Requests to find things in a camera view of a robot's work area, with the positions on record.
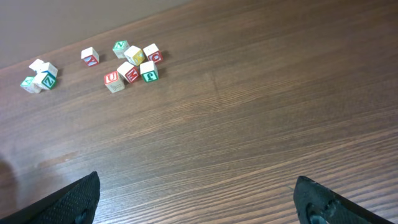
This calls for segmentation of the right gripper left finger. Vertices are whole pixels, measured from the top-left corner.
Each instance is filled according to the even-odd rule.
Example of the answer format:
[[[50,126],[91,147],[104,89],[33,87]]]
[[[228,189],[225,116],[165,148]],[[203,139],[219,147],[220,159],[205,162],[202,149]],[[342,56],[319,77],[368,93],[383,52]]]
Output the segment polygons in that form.
[[[100,179],[92,173],[22,210],[1,224],[92,224],[100,200]]]

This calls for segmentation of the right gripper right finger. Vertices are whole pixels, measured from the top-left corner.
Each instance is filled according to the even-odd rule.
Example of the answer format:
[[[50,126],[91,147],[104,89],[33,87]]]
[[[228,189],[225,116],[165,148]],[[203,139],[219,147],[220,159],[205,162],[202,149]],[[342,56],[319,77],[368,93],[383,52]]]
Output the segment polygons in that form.
[[[300,224],[393,224],[306,177],[298,177],[294,204]]]

